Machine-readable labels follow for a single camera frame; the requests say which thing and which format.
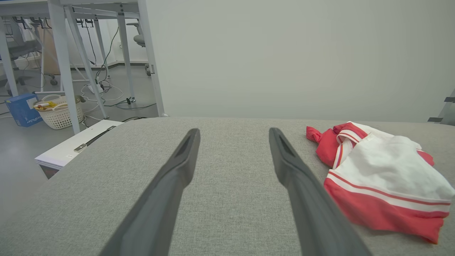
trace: gray upholstered bench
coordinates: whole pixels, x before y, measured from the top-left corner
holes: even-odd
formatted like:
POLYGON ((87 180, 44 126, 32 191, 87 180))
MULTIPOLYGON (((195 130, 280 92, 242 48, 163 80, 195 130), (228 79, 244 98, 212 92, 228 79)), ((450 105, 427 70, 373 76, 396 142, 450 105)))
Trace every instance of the gray upholstered bench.
MULTIPOLYGON (((194 177, 184 190, 170 254, 299 254, 286 189, 273 170, 268 129, 280 128, 323 182, 328 172, 305 127, 344 121, 150 118, 127 122, 46 182, 0 227, 0 254, 96 255, 191 128, 201 130, 194 177)), ((455 127, 431 123, 360 122, 420 143, 435 168, 455 184, 455 127)), ((438 245, 416 236, 355 226, 376 255, 453 255, 455 215, 438 245)))

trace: cardboard box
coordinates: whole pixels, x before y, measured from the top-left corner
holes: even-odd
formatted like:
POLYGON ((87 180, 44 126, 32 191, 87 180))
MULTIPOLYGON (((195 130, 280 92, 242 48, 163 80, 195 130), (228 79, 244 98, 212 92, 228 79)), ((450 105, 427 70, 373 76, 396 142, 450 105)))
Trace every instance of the cardboard box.
POLYGON ((33 103, 38 101, 36 94, 27 93, 5 100, 8 109, 11 112, 16 124, 23 127, 29 127, 35 123, 41 122, 40 113, 33 108, 33 103))

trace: white cable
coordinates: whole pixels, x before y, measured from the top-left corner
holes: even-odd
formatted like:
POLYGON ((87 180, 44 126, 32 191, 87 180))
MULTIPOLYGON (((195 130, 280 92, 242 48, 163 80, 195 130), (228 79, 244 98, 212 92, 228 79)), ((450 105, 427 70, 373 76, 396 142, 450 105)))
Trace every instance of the white cable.
MULTIPOLYGON (((121 92, 121 96, 120 96, 120 97, 118 97, 118 98, 116 98, 116 99, 108 99, 108 100, 103 99, 104 101, 115 101, 115 100, 118 100, 118 99, 120 99, 120 98, 123 97, 123 91, 122 91, 120 88, 118 88, 117 86, 113 86, 113 85, 112 85, 111 83, 109 83, 108 81, 103 81, 103 82, 108 83, 110 86, 112 86, 112 87, 114 87, 114 88, 117 88, 117 89, 121 92)), ((89 99, 88 97, 84 96, 84 95, 85 95, 85 92, 84 92, 83 90, 84 90, 84 88, 85 88, 86 86, 88 86, 88 84, 86 84, 86 85, 84 85, 84 86, 82 87, 82 89, 81 89, 82 95, 81 95, 81 96, 82 96, 83 98, 87 99, 88 101, 97 101, 97 100, 91 100, 91 99, 89 99)), ((85 114, 85 113, 89 113, 89 112, 95 110, 98 106, 99 106, 99 104, 97 104, 97 105, 96 105, 94 108, 92 108, 91 110, 85 111, 84 114, 85 114)))
POLYGON ((84 114, 85 114, 85 113, 89 113, 89 112, 92 112, 92 111, 93 111, 93 110, 95 110, 95 109, 96 109, 98 106, 99 106, 99 105, 97 104, 97 105, 96 105, 94 108, 92 108, 91 110, 87 110, 87 111, 85 111, 85 112, 84 112, 84 114))
POLYGON ((92 118, 92 119, 95 119, 95 120, 98 120, 98 121, 102 121, 102 119, 97 119, 97 118, 94 118, 94 117, 92 117, 92 116, 87 116, 87 115, 86 115, 86 117, 92 118))

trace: table leg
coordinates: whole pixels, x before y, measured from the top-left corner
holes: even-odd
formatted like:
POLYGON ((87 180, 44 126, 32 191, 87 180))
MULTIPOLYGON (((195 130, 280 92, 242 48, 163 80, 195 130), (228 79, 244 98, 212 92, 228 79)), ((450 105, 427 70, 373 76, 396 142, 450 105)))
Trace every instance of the table leg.
MULTIPOLYGON (((74 41, 76 42, 77 49, 81 55, 82 62, 84 63, 84 68, 87 71, 87 77, 90 81, 90 84, 93 86, 93 91, 96 92, 98 88, 96 87, 95 79, 93 78, 93 73, 91 72, 91 66, 88 61, 87 52, 85 51, 84 45, 82 43, 81 32, 77 27, 76 19, 74 18, 73 8, 71 6, 65 6, 65 13, 66 17, 68 18, 68 24, 70 25, 71 32, 74 37, 74 41)), ((108 119, 109 117, 106 115, 103 107, 103 100, 101 100, 101 96, 99 93, 95 93, 95 98, 98 101, 98 105, 100 106, 101 112, 103 113, 104 119, 108 119)))
POLYGON ((148 63, 150 67, 154 68, 154 73, 152 74, 152 86, 153 92, 155 94, 155 101, 157 103, 158 116, 167 117, 164 113, 163 98, 161 96, 160 81, 158 79, 157 63, 155 61, 155 53, 153 52, 153 43, 152 43, 152 32, 150 31, 150 21, 148 18, 148 6, 151 5, 151 1, 147 0, 137 0, 139 5, 139 16, 140 16, 140 26, 144 35, 145 49, 147 51, 148 63))
POLYGON ((117 21, 118 21, 118 31, 120 33, 121 48, 123 50, 123 58, 125 59, 126 75, 128 76, 128 85, 130 86, 131 101, 134 102, 136 100, 134 99, 133 79, 131 76, 130 53, 128 51, 128 40, 126 38, 125 14, 118 13, 117 21))
POLYGON ((66 37, 65 12, 59 0, 48 0, 54 34, 54 43, 60 68, 61 83, 65 89, 66 101, 70 110, 71 124, 74 134, 81 131, 77 118, 76 100, 74 99, 73 82, 71 78, 70 56, 68 54, 68 40, 66 37))
POLYGON ((14 78, 13 65, 11 63, 10 51, 8 50, 8 42, 6 41, 6 26, 3 20, 3 17, 0 17, 0 56, 3 62, 3 68, 5 69, 6 77, 8 78, 8 83, 10 84, 11 93, 13 97, 18 96, 16 86, 16 79, 14 78))
MULTIPOLYGON (((96 36, 98 37, 98 43, 100 44, 101 56, 103 56, 103 61, 105 61, 106 53, 104 52, 103 38, 101 37, 100 22, 98 20, 94 20, 93 23, 95 24, 96 36)), ((106 68, 107 78, 111 78, 109 75, 109 68, 106 65, 107 63, 102 64, 104 64, 104 67, 106 68)))
MULTIPOLYGON (((43 29, 43 43, 46 42, 46 29, 43 29)), ((41 47, 41 92, 44 92, 44 83, 45 83, 45 78, 44 78, 44 47, 41 47)))

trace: red and white shirt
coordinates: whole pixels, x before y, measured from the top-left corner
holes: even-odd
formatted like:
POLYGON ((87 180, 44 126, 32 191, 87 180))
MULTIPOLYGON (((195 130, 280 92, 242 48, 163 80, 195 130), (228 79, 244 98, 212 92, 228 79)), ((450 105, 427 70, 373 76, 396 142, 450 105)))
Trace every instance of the red and white shirt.
POLYGON ((319 143, 331 167, 324 188, 351 222, 437 244, 455 189, 418 143, 352 122, 324 133, 307 127, 306 136, 319 143))

